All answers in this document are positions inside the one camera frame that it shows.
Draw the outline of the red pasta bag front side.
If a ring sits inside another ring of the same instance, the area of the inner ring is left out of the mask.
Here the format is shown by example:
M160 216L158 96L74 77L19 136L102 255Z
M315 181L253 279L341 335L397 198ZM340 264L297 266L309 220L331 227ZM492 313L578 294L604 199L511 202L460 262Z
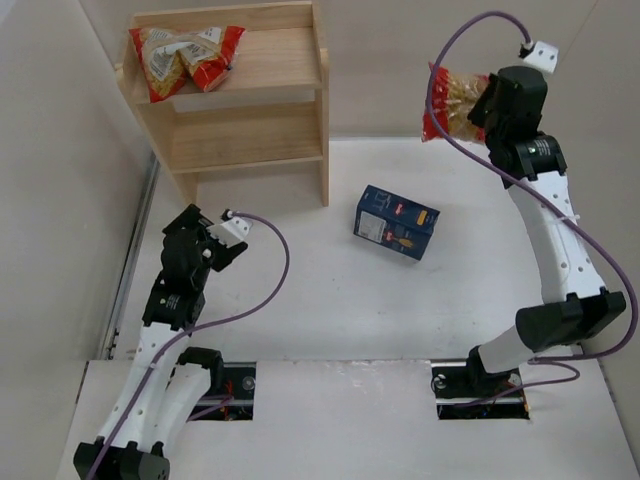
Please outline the red pasta bag front side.
M483 144L482 127L473 125L468 115L489 84L482 74L453 73L440 67L432 85L432 108L436 120L451 137L466 142Z

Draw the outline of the red pasta bag label side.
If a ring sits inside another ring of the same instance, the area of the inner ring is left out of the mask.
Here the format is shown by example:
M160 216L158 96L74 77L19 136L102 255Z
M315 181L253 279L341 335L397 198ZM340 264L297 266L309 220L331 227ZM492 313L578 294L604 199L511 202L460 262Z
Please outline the red pasta bag label side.
M211 26L200 31L159 27L129 30L152 103L175 95L188 80L210 92L229 75L246 29Z

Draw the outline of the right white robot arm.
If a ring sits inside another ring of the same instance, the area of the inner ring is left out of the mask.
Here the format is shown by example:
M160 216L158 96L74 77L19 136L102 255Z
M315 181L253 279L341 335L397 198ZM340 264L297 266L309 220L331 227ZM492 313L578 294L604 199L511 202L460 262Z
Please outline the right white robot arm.
M539 128L546 95L541 72L505 67L490 75L468 116L484 130L491 164L508 176L504 187L525 224L542 296L540 305L517 311L513 327L470 351L466 377L483 390L539 353L594 337L626 308L623 294L608 290L574 230L564 155Z

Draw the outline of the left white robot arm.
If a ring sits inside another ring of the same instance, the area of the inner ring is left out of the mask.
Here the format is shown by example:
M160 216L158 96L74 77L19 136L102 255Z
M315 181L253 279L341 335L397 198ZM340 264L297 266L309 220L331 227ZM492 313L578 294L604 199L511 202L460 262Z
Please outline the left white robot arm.
M161 270L150 290L125 385L91 443L76 448L82 479L166 479L168 453L224 362L216 350L189 345L205 305L210 272L248 247L250 223L224 211L214 223L189 205L162 233Z

